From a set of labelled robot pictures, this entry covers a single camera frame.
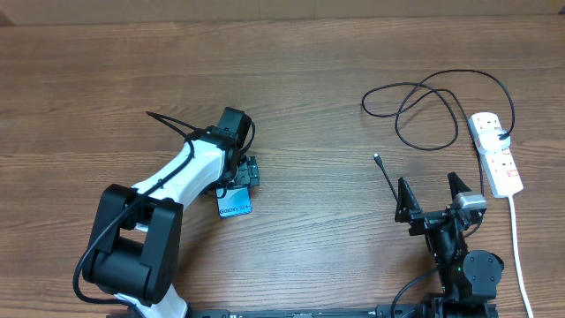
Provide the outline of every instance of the plug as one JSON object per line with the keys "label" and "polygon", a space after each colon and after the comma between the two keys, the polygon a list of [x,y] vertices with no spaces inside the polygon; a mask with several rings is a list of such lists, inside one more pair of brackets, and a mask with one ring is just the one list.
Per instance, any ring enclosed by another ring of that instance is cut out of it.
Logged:
{"label": "plug", "polygon": [[377,163],[377,165],[382,168],[382,159],[380,159],[379,154],[375,153],[373,155],[373,159]]}
{"label": "plug", "polygon": [[469,118],[469,124],[493,197],[506,198],[522,191],[524,185],[510,152],[510,137],[500,139],[506,131],[498,116],[480,112]]}

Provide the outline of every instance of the blue card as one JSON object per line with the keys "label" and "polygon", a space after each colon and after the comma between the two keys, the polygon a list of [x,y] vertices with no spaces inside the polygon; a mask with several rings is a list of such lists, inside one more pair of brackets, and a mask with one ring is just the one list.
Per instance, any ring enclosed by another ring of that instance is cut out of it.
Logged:
{"label": "blue card", "polygon": [[[216,189],[215,194],[220,197],[223,189]],[[226,195],[218,199],[218,210],[221,218],[242,216],[251,213],[253,210],[249,189],[246,187],[227,190]]]}

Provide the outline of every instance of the wood grain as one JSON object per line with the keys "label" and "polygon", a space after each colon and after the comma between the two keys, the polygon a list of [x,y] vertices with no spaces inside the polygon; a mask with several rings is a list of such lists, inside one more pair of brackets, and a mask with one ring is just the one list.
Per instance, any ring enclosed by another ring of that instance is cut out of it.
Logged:
{"label": "wood grain", "polygon": [[[111,183],[147,178],[181,148],[144,111],[207,126],[226,106],[257,124],[251,151],[261,187],[249,216],[220,221],[209,198],[189,207],[179,293],[195,308],[229,310],[389,303],[432,258],[421,237],[394,223],[373,153],[392,179],[409,180],[426,210],[449,203],[449,172],[478,189],[478,171],[458,111],[459,141],[427,153],[396,137],[394,119],[361,111],[361,96],[442,69],[474,68],[502,80],[516,102],[524,280],[537,316],[561,317],[564,39],[562,16],[0,28],[0,316],[122,310],[82,304],[71,287],[100,194]],[[496,112],[509,125],[508,102],[489,79],[447,74],[430,84],[453,90],[468,114]],[[370,107],[392,112],[407,92],[374,95]],[[426,146],[454,133],[434,99],[400,126]],[[486,221],[468,244],[506,261],[496,303],[503,317],[524,317],[508,203],[487,198]],[[403,301],[438,289],[437,279],[428,281]]]}
{"label": "wood grain", "polygon": [[565,0],[0,0],[13,25],[558,14]]}
{"label": "wood grain", "polygon": [[9,27],[9,26],[13,26],[13,23],[11,23],[11,21],[6,18],[6,15],[2,12],[2,10],[0,10],[0,27]]}

